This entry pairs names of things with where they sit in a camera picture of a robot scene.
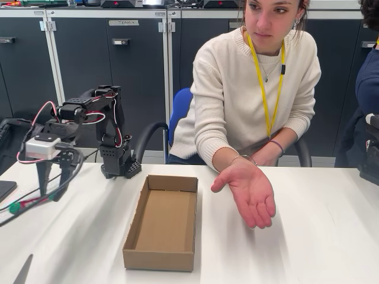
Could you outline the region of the person's right hand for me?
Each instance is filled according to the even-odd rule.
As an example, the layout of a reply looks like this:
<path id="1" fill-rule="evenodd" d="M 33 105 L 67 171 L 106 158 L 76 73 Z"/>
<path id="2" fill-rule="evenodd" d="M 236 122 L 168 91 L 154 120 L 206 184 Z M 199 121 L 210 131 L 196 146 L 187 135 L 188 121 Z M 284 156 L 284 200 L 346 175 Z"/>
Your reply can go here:
<path id="1" fill-rule="evenodd" d="M 241 157 L 231 163 L 216 161 L 214 167 L 219 175 L 211 190 L 220 192 L 228 185 L 246 225 L 249 228 L 270 227 L 276 206 L 272 185 L 262 170 Z"/>

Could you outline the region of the person's left hand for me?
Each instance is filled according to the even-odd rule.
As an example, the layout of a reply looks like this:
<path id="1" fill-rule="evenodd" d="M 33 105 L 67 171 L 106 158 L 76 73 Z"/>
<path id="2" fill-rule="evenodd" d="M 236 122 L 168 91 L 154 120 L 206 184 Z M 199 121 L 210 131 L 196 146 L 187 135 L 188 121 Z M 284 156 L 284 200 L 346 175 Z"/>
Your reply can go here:
<path id="1" fill-rule="evenodd" d="M 258 166 L 275 166 L 282 155 L 282 148 L 273 141 L 267 143 L 263 148 L 252 155 Z"/>

